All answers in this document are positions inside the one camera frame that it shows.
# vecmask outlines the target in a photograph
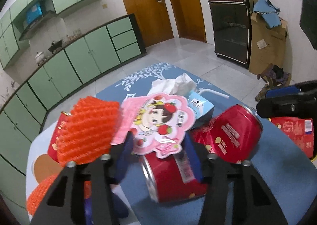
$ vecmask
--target blue tablecloth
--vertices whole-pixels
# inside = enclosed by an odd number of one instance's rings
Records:
[[[96,95],[102,100],[122,102],[129,97],[148,94],[156,79],[175,79],[187,73],[197,89],[226,93],[198,76],[167,63],[153,64],[107,87]],[[215,105],[214,116],[241,103],[211,93],[203,96]],[[317,170],[305,154],[276,126],[261,119],[264,127],[253,165],[277,199],[289,225],[296,225],[317,195]],[[145,178],[138,163],[130,166],[121,187],[142,225],[197,225],[204,198],[185,203],[157,204],[149,198]]]

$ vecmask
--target white tree pattern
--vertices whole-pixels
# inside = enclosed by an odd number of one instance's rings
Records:
[[[172,66],[171,64],[168,64],[168,63],[157,63],[157,64],[150,65],[140,71],[137,71],[127,76],[121,81],[121,83],[117,84],[116,87],[122,85],[124,86],[124,89],[129,92],[131,86],[139,79],[155,77],[161,80],[166,80],[164,76],[162,75],[162,72],[172,67],[176,67],[176,66]]]

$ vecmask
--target crushed red can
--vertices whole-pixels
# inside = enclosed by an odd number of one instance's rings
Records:
[[[234,105],[209,124],[192,131],[196,142],[230,163],[247,159],[258,143],[263,126],[258,117],[244,105]]]
[[[186,152],[165,159],[155,152],[140,157],[150,198],[155,202],[174,202],[206,194],[207,185],[199,183],[191,170]]]

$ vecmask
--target screw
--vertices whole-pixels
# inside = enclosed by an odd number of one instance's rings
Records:
[[[66,166],[67,166],[68,168],[73,168],[73,167],[76,166],[76,162],[74,162],[74,161],[67,162]]]
[[[251,166],[251,162],[246,160],[246,161],[242,162],[242,165],[245,166],[245,167],[250,167]]]
[[[111,156],[110,156],[110,154],[103,154],[100,156],[100,159],[102,161],[107,161],[107,160],[111,159]]]
[[[214,153],[209,153],[207,155],[207,158],[210,159],[210,160],[215,160],[216,158],[218,158],[218,156]]]

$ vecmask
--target can rim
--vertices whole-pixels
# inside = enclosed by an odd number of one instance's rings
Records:
[[[154,200],[155,202],[159,202],[158,189],[154,178],[154,174],[147,158],[144,155],[140,157],[140,163],[142,166],[142,171],[144,173],[145,179],[147,181],[146,186],[148,188],[149,195],[152,200]],[[149,188],[149,183],[154,186],[155,193]]]
[[[243,104],[239,104],[241,107],[243,107],[245,110],[247,110],[253,117],[255,117],[255,119],[259,122],[260,127],[261,127],[261,132],[263,132],[263,125],[260,121],[260,119],[245,105]]]

